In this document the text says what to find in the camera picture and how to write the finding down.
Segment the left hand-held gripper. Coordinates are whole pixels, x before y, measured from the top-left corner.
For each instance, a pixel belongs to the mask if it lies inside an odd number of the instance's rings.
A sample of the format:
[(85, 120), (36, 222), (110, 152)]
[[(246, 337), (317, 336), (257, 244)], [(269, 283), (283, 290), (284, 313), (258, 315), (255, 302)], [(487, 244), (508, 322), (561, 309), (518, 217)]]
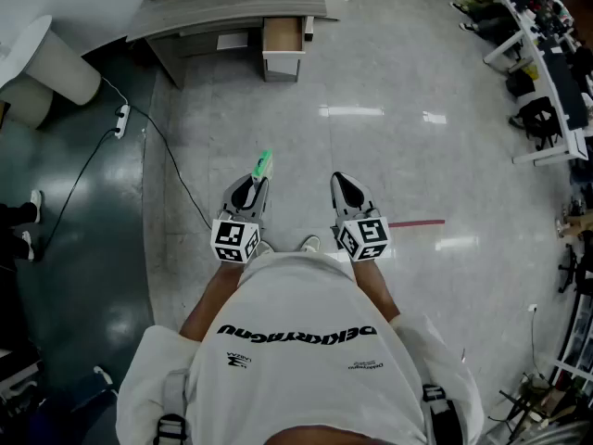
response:
[[(219, 261), (248, 263), (254, 256), (261, 242), (269, 188), (267, 177), (253, 183), (248, 173), (224, 191), (222, 209), (212, 222), (210, 237), (210, 246)], [(245, 211), (252, 201), (252, 211)]]

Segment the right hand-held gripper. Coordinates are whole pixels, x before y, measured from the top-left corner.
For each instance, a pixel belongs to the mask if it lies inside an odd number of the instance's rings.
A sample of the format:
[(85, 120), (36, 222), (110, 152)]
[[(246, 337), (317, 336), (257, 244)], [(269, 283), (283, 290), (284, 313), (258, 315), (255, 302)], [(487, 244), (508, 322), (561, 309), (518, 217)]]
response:
[(337, 215), (354, 215), (332, 227), (339, 249), (353, 262), (381, 257), (391, 245), (388, 222), (374, 208), (369, 188), (343, 172), (334, 172), (330, 180), (333, 207)]

